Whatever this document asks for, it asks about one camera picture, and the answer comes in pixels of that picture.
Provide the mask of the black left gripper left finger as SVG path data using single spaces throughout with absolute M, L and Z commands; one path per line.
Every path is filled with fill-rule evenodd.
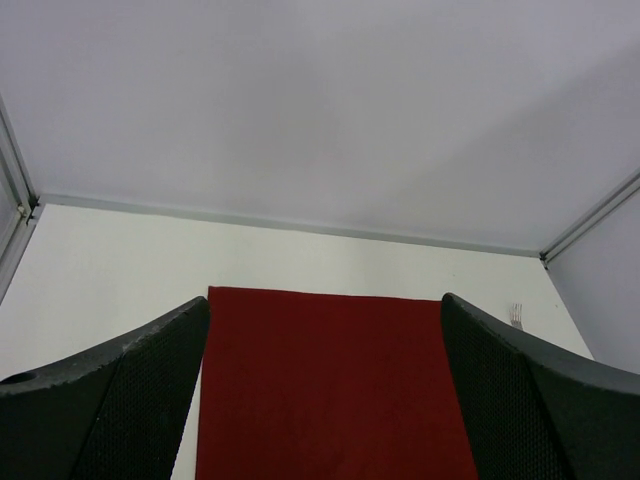
M 209 326 L 209 304 L 198 296 L 128 333 L 2 380 L 2 478 L 170 478 Z

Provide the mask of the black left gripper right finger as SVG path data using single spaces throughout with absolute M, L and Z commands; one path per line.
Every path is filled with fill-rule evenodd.
M 516 329 L 457 295 L 441 328 L 481 479 L 636 479 L 639 377 Z

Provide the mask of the silver metal fork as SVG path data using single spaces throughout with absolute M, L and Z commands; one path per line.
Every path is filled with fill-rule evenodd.
M 523 329 L 523 305 L 521 303 L 513 303 L 509 308 L 509 321 L 512 327 Z

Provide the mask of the dark red cloth napkin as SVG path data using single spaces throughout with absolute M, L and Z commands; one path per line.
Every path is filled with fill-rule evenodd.
M 200 479 L 473 479 L 437 301 L 213 287 Z

